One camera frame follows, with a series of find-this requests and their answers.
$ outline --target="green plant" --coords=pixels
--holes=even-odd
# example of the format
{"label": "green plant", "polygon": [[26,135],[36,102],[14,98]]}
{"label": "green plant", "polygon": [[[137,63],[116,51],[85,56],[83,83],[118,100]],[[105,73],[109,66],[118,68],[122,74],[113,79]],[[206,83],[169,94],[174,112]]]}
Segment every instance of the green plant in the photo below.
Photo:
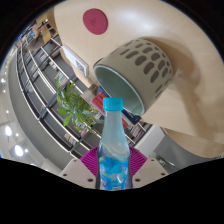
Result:
{"label": "green plant", "polygon": [[96,132],[92,130],[91,125],[96,123],[104,123],[103,120],[94,118],[94,115],[96,115],[98,111],[78,95],[78,91],[74,90],[74,83],[71,84],[69,82],[66,86],[66,89],[61,90],[58,77],[56,80],[56,86],[57,102],[58,105],[62,108],[58,109],[58,113],[67,115],[64,119],[64,126],[68,125],[69,121],[72,119],[74,128],[78,131],[83,130],[82,128],[75,125],[75,120],[77,119],[80,123],[84,123],[91,133],[96,134]]}

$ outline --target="water bottle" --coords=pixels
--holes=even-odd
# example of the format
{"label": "water bottle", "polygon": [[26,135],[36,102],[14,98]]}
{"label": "water bottle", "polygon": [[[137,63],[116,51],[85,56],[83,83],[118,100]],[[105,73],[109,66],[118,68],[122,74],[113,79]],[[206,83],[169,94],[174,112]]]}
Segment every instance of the water bottle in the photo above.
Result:
{"label": "water bottle", "polygon": [[124,190],[129,180],[129,146],[122,125],[122,98],[104,98],[105,123],[98,158],[101,185],[105,190]]}

